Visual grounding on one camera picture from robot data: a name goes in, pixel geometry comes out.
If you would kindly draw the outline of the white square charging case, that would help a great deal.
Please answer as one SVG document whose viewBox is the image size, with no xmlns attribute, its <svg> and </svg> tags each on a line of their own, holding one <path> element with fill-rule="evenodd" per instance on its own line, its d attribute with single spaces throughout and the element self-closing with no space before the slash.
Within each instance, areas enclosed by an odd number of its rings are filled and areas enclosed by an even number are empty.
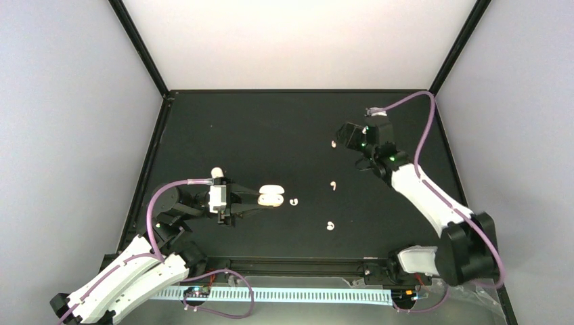
<svg viewBox="0 0 574 325">
<path fill-rule="evenodd" d="M 285 190 L 282 186 L 267 184 L 259 189 L 257 202 L 264 207 L 279 207 L 284 203 Z"/>
</svg>

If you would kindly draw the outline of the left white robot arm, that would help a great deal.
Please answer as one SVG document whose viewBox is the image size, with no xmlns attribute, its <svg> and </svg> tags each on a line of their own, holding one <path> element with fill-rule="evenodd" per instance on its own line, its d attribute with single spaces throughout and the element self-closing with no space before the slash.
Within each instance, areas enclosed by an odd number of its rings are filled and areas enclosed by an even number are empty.
<svg viewBox="0 0 574 325">
<path fill-rule="evenodd" d="M 208 257 L 193 241 L 187 221 L 215 219 L 233 226 L 237 219 L 284 203 L 275 184 L 245 188 L 218 167 L 204 179 L 182 179 L 160 186 L 146 209 L 146 229 L 74 292 L 50 301 L 59 324 L 119 324 L 134 309 L 174 284 L 212 280 L 237 272 L 208 268 Z"/>
</svg>

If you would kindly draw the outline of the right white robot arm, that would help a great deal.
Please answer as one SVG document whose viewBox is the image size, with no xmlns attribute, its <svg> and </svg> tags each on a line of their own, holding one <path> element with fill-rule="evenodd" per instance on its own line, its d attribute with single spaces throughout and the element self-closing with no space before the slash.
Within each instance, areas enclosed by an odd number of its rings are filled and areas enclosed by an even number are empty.
<svg viewBox="0 0 574 325">
<path fill-rule="evenodd" d="M 368 117 L 364 126 L 345 123 L 336 132 L 335 142 L 361 153 L 368 169 L 409 200 L 437 234 L 434 246 L 413 245 L 390 254 L 385 272 L 391 282 L 401 284 L 412 274 L 425 274 L 458 286 L 499 273 L 492 217 L 474 213 L 454 200 L 406 152 L 397 149 L 387 117 Z"/>
</svg>

